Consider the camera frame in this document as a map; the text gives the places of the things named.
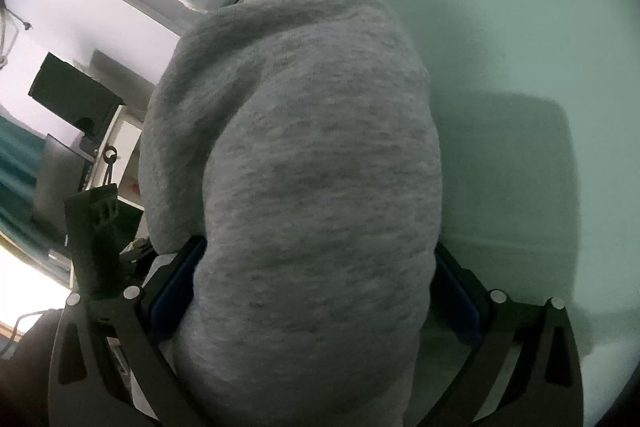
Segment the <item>black speaker box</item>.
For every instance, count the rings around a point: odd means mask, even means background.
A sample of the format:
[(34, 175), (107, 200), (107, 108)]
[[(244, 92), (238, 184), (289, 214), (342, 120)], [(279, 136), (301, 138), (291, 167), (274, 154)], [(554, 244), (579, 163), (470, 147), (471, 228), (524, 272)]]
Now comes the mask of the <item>black speaker box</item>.
[(119, 98), (103, 84), (48, 53), (28, 94), (39, 104), (100, 142), (119, 106)]

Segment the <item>white shelf unit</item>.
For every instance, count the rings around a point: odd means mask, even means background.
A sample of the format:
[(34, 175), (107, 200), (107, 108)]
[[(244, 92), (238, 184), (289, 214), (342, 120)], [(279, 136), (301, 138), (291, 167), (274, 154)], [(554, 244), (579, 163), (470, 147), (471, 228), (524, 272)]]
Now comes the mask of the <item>white shelf unit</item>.
[(117, 196), (122, 202), (143, 209), (138, 181), (140, 138), (142, 121), (121, 105), (108, 125), (96, 157), (82, 187), (90, 190), (104, 182), (117, 185)]

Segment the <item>grey hooded sweatshirt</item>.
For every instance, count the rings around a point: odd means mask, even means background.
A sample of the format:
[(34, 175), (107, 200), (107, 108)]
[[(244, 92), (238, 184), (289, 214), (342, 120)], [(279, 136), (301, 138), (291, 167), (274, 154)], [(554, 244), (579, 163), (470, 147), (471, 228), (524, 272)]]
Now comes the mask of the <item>grey hooded sweatshirt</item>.
[(442, 167), (427, 71), (378, 0), (267, 0), (178, 42), (141, 137), (151, 241), (206, 238), (172, 365), (230, 426), (398, 426)]

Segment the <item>mint green bed sheet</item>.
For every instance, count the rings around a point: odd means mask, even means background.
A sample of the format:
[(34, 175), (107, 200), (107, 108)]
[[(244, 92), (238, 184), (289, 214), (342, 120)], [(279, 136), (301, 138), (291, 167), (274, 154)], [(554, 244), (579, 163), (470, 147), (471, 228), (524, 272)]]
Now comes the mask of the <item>mint green bed sheet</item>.
[(596, 425), (639, 361), (639, 0), (383, 1), (431, 76), (442, 241), (566, 302)]

